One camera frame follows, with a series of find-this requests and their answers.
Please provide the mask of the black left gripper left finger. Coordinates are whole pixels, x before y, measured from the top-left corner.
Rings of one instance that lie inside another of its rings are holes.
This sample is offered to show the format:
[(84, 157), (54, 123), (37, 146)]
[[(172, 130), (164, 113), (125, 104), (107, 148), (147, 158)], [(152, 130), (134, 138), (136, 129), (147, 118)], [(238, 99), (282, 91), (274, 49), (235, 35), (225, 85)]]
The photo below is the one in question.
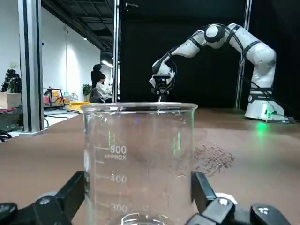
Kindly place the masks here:
[(77, 171), (55, 195), (38, 198), (20, 209), (14, 202), (0, 204), (2, 225), (70, 225), (85, 199), (85, 172)]

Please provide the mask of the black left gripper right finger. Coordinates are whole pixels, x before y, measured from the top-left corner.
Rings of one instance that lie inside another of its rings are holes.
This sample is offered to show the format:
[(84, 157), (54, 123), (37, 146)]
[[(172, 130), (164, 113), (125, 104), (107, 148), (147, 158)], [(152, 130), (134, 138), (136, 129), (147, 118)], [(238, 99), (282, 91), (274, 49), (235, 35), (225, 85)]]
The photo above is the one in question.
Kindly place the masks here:
[(228, 197), (217, 197), (203, 172), (192, 172), (191, 196), (198, 213), (188, 225), (289, 225), (287, 218), (275, 207), (253, 204), (242, 210)]

